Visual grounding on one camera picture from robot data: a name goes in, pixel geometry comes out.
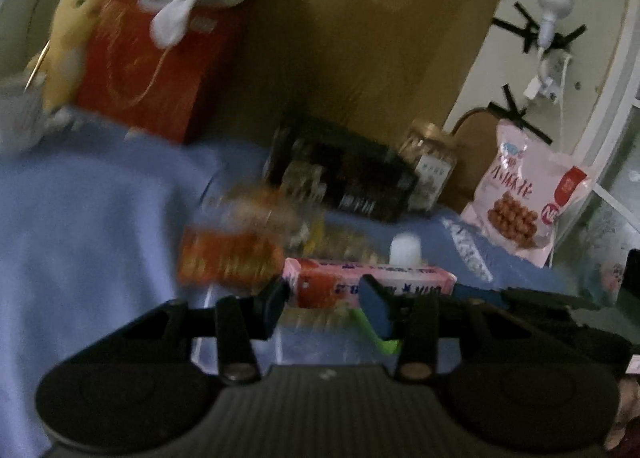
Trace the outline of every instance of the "red snack box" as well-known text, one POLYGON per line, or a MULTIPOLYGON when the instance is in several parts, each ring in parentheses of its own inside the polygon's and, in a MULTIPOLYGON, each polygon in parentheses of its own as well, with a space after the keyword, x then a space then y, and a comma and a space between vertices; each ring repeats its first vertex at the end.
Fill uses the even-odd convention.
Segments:
POLYGON ((138 0, 108 0, 87 45, 76 104, 178 143, 201 133, 248 22, 251 1, 234 8, 194 8, 184 39, 159 50, 152 13, 138 0))

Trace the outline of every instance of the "white cable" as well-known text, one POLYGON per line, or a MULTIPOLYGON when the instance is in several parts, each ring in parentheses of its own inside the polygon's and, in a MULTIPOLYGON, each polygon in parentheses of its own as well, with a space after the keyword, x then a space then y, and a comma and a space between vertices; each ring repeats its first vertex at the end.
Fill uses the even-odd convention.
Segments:
POLYGON ((549 254, 549 268, 554 268, 554 254, 556 253, 556 226, 554 225, 554 243, 551 245, 549 254))
POLYGON ((560 82, 560 149, 558 151, 564 152, 564 86, 566 84, 566 72, 569 68, 569 62, 573 58, 569 53, 564 52, 564 61, 562 63, 562 79, 560 82))
POLYGON ((541 84, 545 84, 549 77, 549 68, 545 57, 545 49, 538 48, 538 79, 541 84))

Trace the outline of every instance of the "white bottle cap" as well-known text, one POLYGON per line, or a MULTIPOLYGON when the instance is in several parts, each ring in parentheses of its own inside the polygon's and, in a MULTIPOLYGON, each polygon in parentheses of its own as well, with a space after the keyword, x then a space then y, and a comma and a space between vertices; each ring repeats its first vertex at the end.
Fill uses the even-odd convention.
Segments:
POLYGON ((420 236, 411 232, 396 235, 389 249, 389 264, 394 266, 422 266, 420 236))

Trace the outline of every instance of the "blue blanket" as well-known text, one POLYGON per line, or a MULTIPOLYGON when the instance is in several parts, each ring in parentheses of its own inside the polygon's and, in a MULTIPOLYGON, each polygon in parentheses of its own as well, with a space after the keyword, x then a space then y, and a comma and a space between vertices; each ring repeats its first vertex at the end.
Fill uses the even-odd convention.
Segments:
MULTIPOLYGON (((204 293, 174 280, 180 235, 200 197, 259 178, 266 152, 240 142, 176 147, 115 125, 49 136, 0 159, 0 456, 35 457, 48 446, 33 407, 42 375, 114 329, 173 297, 203 306, 204 293)), ((558 291, 550 272, 492 247, 457 216, 389 226, 335 214, 386 251, 418 232, 430 263, 487 289, 558 291)))

